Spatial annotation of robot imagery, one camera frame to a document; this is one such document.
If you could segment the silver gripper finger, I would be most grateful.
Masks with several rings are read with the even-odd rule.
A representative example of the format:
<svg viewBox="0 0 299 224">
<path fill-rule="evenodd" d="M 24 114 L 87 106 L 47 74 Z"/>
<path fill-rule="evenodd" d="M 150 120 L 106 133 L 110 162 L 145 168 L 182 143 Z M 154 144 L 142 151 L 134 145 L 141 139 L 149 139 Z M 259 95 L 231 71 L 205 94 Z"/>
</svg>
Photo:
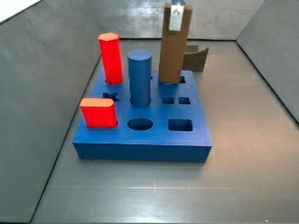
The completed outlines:
<svg viewBox="0 0 299 224">
<path fill-rule="evenodd" d="M 182 29 L 185 5 L 185 0 L 173 0 L 169 29 L 174 32 Z"/>
</svg>

